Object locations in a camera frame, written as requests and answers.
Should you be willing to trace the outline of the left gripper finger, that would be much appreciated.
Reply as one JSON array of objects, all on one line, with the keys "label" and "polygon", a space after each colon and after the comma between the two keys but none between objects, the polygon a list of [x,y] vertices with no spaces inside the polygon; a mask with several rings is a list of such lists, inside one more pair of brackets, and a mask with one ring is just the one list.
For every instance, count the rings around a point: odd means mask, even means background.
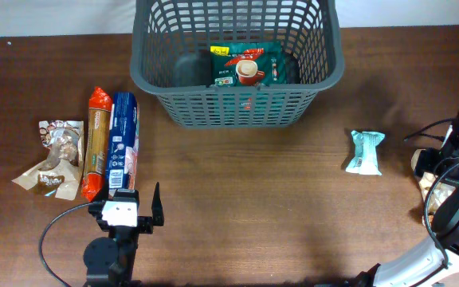
[{"label": "left gripper finger", "polygon": [[108,188],[108,184],[105,184],[97,192],[97,194],[93,197],[92,201],[93,202],[103,202],[103,201],[107,201],[108,198],[109,198],[109,188]]},{"label": "left gripper finger", "polygon": [[152,222],[153,226],[163,226],[165,223],[163,204],[160,198],[160,185],[159,182],[155,184],[155,190],[151,203]]}]

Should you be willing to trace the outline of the beige Pantiere snack pouch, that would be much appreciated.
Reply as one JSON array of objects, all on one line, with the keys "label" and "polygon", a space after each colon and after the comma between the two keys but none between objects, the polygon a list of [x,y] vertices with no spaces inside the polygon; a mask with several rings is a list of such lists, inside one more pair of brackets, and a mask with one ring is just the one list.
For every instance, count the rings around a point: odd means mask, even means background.
[{"label": "beige Pantiere snack pouch", "polygon": [[[432,156],[428,149],[417,149],[411,158],[411,167],[414,177],[418,181],[422,199],[426,200],[430,188],[437,176],[434,168],[439,163],[436,156]],[[456,187],[448,183],[439,183],[430,197],[428,215],[432,218],[444,201],[456,190]]]}]

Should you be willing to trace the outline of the blue pasta box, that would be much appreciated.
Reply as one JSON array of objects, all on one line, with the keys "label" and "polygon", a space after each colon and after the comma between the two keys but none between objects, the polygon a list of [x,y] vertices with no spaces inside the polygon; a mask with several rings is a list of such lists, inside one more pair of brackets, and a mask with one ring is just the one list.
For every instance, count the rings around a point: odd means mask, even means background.
[{"label": "blue pasta box", "polygon": [[116,92],[109,126],[105,180],[110,194],[133,189],[139,152],[139,104],[131,92]]}]

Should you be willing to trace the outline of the brown foil snack pouch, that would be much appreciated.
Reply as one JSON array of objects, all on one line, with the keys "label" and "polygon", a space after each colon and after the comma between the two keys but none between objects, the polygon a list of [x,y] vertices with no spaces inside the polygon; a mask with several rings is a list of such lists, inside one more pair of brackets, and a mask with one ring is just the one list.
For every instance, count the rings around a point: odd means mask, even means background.
[{"label": "brown foil snack pouch", "polygon": [[38,123],[46,159],[13,180],[36,195],[72,201],[77,196],[84,165],[84,123],[43,120]]}]

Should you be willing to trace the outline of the light teal snack wrapper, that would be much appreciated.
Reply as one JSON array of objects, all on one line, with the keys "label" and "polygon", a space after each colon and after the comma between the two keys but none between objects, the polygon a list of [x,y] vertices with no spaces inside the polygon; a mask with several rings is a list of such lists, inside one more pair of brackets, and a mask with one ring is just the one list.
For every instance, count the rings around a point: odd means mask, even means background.
[{"label": "light teal snack wrapper", "polygon": [[355,156],[345,171],[359,175],[381,175],[376,148],[385,139],[385,135],[381,132],[352,131],[351,137],[355,145]]}]

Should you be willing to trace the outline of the orange spaghetti packet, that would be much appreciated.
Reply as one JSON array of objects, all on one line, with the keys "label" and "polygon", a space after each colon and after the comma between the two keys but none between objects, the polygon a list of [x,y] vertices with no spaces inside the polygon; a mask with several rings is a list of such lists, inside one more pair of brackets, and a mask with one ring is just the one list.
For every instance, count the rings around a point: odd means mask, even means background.
[{"label": "orange spaghetti packet", "polygon": [[91,202],[104,186],[112,98],[95,87],[88,101],[88,140],[81,194]]}]

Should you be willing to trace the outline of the grey plastic basket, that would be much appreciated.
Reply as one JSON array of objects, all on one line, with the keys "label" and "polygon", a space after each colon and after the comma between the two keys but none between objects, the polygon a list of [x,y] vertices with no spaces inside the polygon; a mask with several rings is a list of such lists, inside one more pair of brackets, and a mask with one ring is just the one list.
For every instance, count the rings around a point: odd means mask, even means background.
[{"label": "grey plastic basket", "polygon": [[186,128],[290,125],[343,71],[334,0],[135,4],[131,78]]}]

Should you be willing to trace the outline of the green coffee bag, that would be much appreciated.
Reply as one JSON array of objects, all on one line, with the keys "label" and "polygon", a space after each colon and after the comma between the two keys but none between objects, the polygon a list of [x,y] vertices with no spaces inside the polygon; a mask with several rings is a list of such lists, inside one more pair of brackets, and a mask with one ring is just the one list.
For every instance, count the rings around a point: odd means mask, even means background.
[{"label": "green coffee bag", "polygon": [[215,43],[210,47],[212,80],[219,87],[286,84],[285,58],[278,41]]}]

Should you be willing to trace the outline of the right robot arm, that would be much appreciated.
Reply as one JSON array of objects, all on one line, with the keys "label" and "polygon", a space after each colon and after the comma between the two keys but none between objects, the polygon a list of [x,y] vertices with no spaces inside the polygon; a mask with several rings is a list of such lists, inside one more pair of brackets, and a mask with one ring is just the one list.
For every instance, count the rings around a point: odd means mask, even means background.
[{"label": "right robot arm", "polygon": [[446,123],[441,146],[418,149],[411,159],[427,238],[401,257],[363,271],[350,286],[435,286],[459,273],[459,109]]}]

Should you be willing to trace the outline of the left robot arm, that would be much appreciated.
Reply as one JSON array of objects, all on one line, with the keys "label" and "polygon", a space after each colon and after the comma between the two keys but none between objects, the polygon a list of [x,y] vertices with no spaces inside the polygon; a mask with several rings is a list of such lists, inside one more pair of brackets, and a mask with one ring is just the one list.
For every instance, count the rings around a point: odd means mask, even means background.
[{"label": "left robot arm", "polygon": [[84,250],[87,286],[140,285],[132,278],[139,236],[165,223],[159,188],[156,184],[150,216],[139,215],[137,190],[117,189],[111,198],[105,190],[91,202],[88,212],[108,235],[92,240]]}]

